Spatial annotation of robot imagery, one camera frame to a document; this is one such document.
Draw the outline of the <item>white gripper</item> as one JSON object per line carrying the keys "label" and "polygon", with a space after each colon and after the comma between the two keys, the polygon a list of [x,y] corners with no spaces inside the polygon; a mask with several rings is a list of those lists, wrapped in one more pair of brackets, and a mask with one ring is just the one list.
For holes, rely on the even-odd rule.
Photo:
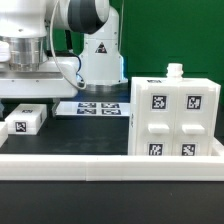
{"label": "white gripper", "polygon": [[[78,90],[60,73],[53,58],[41,64],[35,72],[15,72],[0,63],[0,98],[54,98],[52,117],[56,116],[60,98],[71,98]],[[0,101],[0,121],[4,119]]]}

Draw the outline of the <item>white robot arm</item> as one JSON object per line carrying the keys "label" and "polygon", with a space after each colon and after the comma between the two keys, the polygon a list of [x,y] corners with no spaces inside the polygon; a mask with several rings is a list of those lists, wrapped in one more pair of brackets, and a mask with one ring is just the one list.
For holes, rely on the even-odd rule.
{"label": "white robot arm", "polygon": [[[84,49],[58,56],[53,30],[82,33]],[[109,0],[0,0],[0,116],[3,99],[72,98],[125,83],[119,15]]]}

